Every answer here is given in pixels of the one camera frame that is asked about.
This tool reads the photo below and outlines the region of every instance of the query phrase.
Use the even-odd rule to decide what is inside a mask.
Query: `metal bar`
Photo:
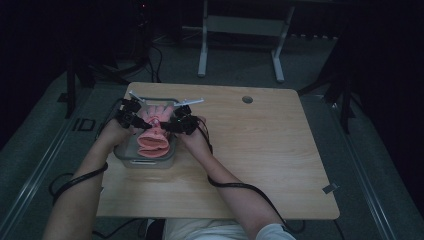
[[[393,229],[389,223],[389,220],[386,217],[383,207],[380,204],[380,200],[374,191],[374,188],[368,178],[368,175],[365,172],[365,168],[362,165],[361,158],[358,156],[355,149],[355,145],[348,134],[345,134],[342,129],[336,111],[330,107],[330,114],[332,119],[337,126],[337,130],[343,136],[343,139],[349,149],[349,154],[352,157],[354,163],[354,172],[358,179],[359,185],[364,193],[365,200],[367,201],[368,207],[370,208],[371,214],[374,218],[374,221],[377,225],[377,228],[380,232],[380,235],[383,239],[395,240],[397,239]]]
[[[91,90],[83,89],[81,93],[81,98],[79,101],[85,103],[90,95]],[[26,209],[31,203],[34,195],[37,193],[38,188],[40,187],[42,181],[44,180],[48,170],[56,159],[56,156],[62,147],[74,120],[77,118],[76,116],[81,111],[80,107],[75,108],[75,111],[71,115],[71,118],[62,125],[59,132],[56,134],[49,148],[46,150],[43,158],[37,165],[34,172],[27,179],[25,184],[23,185],[21,191],[18,194],[15,202],[10,208],[8,214],[3,219],[3,222],[0,225],[0,239],[6,240],[9,234],[12,233],[14,228],[17,226],[19,221],[22,219],[25,214]]]

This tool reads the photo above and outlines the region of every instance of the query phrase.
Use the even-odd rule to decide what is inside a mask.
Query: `table leg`
[[[274,71],[275,71],[275,76],[277,78],[277,82],[284,82],[284,74],[283,74],[283,69],[281,67],[280,54],[281,54],[281,49],[283,48],[284,41],[286,40],[286,37],[287,37],[287,32],[289,30],[290,21],[293,17],[294,9],[295,9],[294,6],[290,7],[286,20],[284,21],[283,26],[281,28],[281,34],[280,34],[280,39],[278,41],[278,45],[275,49],[271,51],[271,57],[272,57],[272,62],[274,64]]]
[[[208,0],[203,1],[203,27],[202,27],[202,49],[200,50],[198,77],[206,75],[206,64],[208,60]]]

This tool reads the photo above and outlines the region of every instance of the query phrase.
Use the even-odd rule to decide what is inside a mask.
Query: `hand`
[[[133,128],[123,128],[116,119],[110,120],[103,128],[96,144],[113,149],[133,134]]]
[[[198,116],[198,118],[201,120],[199,121],[199,128],[207,136],[205,126],[206,118],[202,116]],[[181,139],[181,141],[184,143],[185,147],[191,153],[191,155],[193,155],[193,157],[196,158],[198,161],[212,156],[207,140],[199,129],[196,129],[191,135],[186,135],[184,133],[176,135],[179,139]]]

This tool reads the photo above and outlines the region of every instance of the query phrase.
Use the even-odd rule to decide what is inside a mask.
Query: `wooden table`
[[[337,203],[297,93],[287,89],[132,83],[142,97],[203,97],[214,155],[264,191],[285,219],[336,219]],[[253,99],[250,104],[242,98]],[[233,218],[200,164],[177,142],[169,169],[130,169],[108,157],[98,216]]]

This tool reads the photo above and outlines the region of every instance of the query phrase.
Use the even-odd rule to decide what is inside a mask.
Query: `dark background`
[[[0,147],[47,86],[65,71],[69,56],[79,61],[86,82],[93,78],[81,56],[114,66],[118,46],[140,22],[146,23],[134,2],[136,7],[146,3],[143,17],[176,41],[182,25],[201,26],[203,6],[198,0],[0,2]],[[297,4],[289,32],[308,39],[313,35],[339,38],[327,69],[343,66],[354,76],[354,91],[423,215],[423,5],[418,0]],[[230,7],[239,15],[279,15],[245,3]],[[211,6],[219,13],[228,9],[225,4]]]

